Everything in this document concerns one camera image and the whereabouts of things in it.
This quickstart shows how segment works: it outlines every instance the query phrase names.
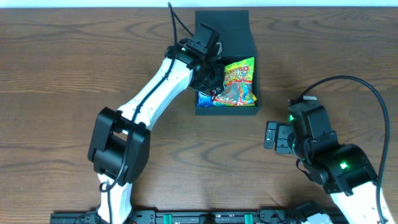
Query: candy wrapper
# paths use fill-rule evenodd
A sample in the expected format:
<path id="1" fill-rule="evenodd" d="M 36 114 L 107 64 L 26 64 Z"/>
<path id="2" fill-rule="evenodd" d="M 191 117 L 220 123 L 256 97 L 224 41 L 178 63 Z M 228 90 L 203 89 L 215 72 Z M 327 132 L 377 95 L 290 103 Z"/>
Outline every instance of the candy wrapper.
<path id="1" fill-rule="evenodd" d="M 213 97 L 208 96 L 202 92 L 198 92 L 197 106 L 213 106 Z"/>
<path id="2" fill-rule="evenodd" d="M 255 106 L 252 92 L 254 57 L 225 66 L 224 91 L 215 96 L 215 106 Z"/>

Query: black plastic bracket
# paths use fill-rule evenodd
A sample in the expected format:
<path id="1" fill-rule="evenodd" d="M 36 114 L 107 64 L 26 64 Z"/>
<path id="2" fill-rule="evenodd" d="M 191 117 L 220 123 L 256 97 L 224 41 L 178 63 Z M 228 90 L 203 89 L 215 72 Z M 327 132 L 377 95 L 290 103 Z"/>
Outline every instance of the black plastic bracket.
<path id="1" fill-rule="evenodd" d="M 143 211 L 138 211 L 135 210 L 131 213 L 131 216 L 129 217 L 129 222 L 130 223 L 135 223 L 135 224 L 154 224 L 155 223 L 155 211 L 151 210 L 143 210 Z"/>
<path id="2" fill-rule="evenodd" d="M 50 224 L 97 224 L 95 212 L 87 213 L 53 213 L 50 216 Z"/>
<path id="3" fill-rule="evenodd" d="M 264 148 L 275 149 L 278 154 L 292 154 L 293 140 L 294 134 L 291 124 L 275 121 L 267 122 Z"/>
<path id="4" fill-rule="evenodd" d="M 176 59 L 186 63 L 193 70 L 189 87 L 207 95 L 212 91 L 218 95 L 224 90 L 224 64 L 216 63 L 222 52 L 221 43 L 217 43 L 219 37 L 214 28 L 201 23 L 192 40 L 183 39 L 177 46 L 169 46 L 165 53 L 168 58 L 175 54 Z"/>
<path id="5" fill-rule="evenodd" d="M 126 165 L 122 168 L 120 186 L 133 183 L 144 170 L 149 158 L 150 131 L 145 125 L 131 123 L 121 116 L 121 111 L 105 107 L 97 116 L 93 136 L 88 150 L 88 160 L 94 163 L 94 171 L 116 178 L 121 168 L 127 141 L 114 133 L 129 130 L 132 126 L 132 138 Z"/>

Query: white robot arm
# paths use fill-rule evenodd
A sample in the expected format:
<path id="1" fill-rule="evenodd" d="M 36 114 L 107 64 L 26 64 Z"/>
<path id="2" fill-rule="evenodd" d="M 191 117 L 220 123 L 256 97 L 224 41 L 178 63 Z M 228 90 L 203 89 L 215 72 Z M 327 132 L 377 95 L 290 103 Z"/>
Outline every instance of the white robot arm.
<path id="1" fill-rule="evenodd" d="M 380 186 L 381 177 L 377 176 L 364 151 L 354 144 L 340 144 L 325 107 L 316 97 L 305 96 L 313 87 L 340 78 L 356 80 L 371 87 L 365 81 L 349 76 L 330 77 L 317 82 L 296 100 L 289 101 L 290 123 L 267 123 L 264 147 L 272 149 L 275 145 L 278 153 L 293 152 L 298 158 L 296 166 L 299 168 L 299 163 L 302 162 L 308 172 L 300 170 L 309 180 L 320 184 L 326 194 L 331 195 L 349 223 L 379 223 L 380 220 L 394 223 L 382 190 L 376 187 Z M 385 111 L 379 93 L 373 87 L 370 89 L 380 99 Z M 380 202 L 379 209 L 382 212 L 377 209 L 377 201 Z"/>
<path id="2" fill-rule="evenodd" d="M 122 116 L 131 120 L 137 105 L 153 89 L 153 87 L 164 77 L 169 69 L 171 59 L 165 58 L 159 71 L 151 81 L 130 101 L 119 107 Z M 170 102 L 184 89 L 186 89 L 192 79 L 193 70 L 187 68 L 187 64 L 175 60 L 173 68 L 166 79 L 143 104 L 140 113 L 137 115 L 136 124 L 144 123 L 148 130 L 152 130 L 159 116 Z M 98 174 L 101 182 L 113 183 L 113 179 L 106 174 Z M 132 184 L 126 183 L 123 186 L 115 185 L 111 189 L 111 213 L 113 223 L 123 223 L 131 212 L 130 194 Z M 109 223 L 108 194 L 101 193 L 101 205 L 98 209 L 98 215 Z"/>

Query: green led light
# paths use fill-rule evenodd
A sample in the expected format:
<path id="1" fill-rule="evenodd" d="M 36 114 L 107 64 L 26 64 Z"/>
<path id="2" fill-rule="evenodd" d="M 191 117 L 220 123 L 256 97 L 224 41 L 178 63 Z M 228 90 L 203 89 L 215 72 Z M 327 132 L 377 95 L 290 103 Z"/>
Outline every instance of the green led light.
<path id="1" fill-rule="evenodd" d="M 340 164 L 340 167 L 341 167 L 342 169 L 348 168 L 348 166 L 349 166 L 349 165 L 347 165 L 346 162 L 342 162 L 342 163 Z"/>

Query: black box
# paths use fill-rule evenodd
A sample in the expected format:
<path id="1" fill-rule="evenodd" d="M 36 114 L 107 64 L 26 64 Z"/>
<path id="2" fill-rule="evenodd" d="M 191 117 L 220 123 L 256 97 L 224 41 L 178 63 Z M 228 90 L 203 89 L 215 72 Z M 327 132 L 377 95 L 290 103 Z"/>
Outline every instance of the black box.
<path id="1" fill-rule="evenodd" d="M 257 75 L 257 52 L 250 31 L 249 11 L 196 11 L 196 28 L 205 23 L 220 33 L 219 42 L 223 47 L 217 62 L 229 65 L 254 57 L 252 90 L 257 98 L 255 106 L 211 106 L 201 107 L 195 94 L 195 115 L 255 115 L 260 110 L 260 94 Z"/>

